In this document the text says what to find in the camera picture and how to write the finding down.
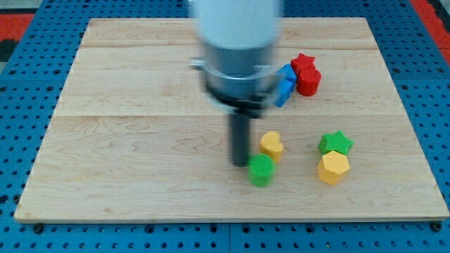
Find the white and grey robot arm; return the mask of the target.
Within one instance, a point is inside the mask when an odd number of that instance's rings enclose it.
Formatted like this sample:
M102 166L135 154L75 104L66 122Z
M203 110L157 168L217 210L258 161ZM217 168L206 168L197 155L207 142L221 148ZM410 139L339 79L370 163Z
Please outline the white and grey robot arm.
M192 0L205 90L231 114L258 118L274 99L279 0Z

